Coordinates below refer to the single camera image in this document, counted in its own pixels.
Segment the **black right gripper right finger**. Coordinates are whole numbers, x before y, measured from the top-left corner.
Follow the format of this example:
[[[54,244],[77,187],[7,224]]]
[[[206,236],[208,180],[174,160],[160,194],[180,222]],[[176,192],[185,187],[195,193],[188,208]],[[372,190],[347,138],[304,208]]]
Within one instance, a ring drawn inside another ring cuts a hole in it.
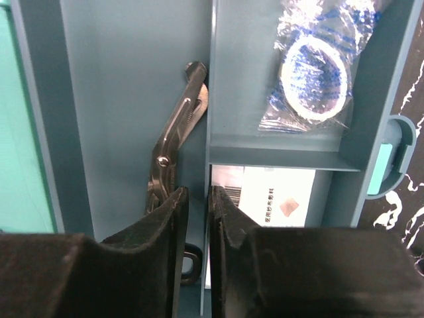
[[[208,195],[213,317],[422,317],[423,278],[387,231],[262,227]]]

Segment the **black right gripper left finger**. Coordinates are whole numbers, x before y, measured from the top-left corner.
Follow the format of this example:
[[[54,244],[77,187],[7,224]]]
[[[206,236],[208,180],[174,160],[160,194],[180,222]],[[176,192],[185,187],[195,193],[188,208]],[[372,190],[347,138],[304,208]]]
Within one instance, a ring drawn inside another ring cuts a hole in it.
[[[2,317],[175,317],[189,193],[96,242],[83,234],[1,235]]]

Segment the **blue white bandage packet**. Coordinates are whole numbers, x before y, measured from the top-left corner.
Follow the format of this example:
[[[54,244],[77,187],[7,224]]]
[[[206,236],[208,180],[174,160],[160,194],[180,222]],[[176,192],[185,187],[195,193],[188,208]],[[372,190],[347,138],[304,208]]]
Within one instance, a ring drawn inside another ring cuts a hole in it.
[[[263,227],[304,227],[315,170],[214,165],[211,184]]]

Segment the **black small scissors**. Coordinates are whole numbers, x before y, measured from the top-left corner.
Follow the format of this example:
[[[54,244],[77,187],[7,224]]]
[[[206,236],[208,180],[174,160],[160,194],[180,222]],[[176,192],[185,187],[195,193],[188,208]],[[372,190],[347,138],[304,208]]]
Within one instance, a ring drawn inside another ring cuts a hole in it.
[[[206,66],[186,64],[187,85],[154,145],[146,190],[147,213],[153,212],[175,191],[178,151],[208,108],[209,92],[204,81]]]

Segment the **dark teal divider tray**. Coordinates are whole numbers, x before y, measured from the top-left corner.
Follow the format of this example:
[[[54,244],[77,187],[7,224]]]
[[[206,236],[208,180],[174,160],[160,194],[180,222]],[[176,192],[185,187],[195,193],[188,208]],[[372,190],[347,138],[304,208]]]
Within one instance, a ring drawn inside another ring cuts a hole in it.
[[[175,317],[213,317],[214,164],[315,170],[304,228],[357,229],[421,6],[384,11],[354,64],[347,132],[260,136],[277,1],[12,1],[59,234],[102,242],[148,214],[152,150],[194,61],[209,99],[178,151],[175,191],[189,205]]]

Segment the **small tape roll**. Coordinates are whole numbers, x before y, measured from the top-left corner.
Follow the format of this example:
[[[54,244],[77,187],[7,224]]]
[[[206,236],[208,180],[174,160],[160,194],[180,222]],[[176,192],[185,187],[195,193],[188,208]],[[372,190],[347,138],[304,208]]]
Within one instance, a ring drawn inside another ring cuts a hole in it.
[[[274,49],[279,69],[261,131],[346,127],[354,64],[390,1],[282,1]]]

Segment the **teal medicine kit box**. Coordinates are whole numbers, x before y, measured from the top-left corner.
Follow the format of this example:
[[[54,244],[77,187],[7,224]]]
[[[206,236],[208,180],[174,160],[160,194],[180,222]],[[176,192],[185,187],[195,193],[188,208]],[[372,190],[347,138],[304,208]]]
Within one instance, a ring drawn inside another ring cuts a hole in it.
[[[9,1],[1,2],[1,231],[57,230]]]

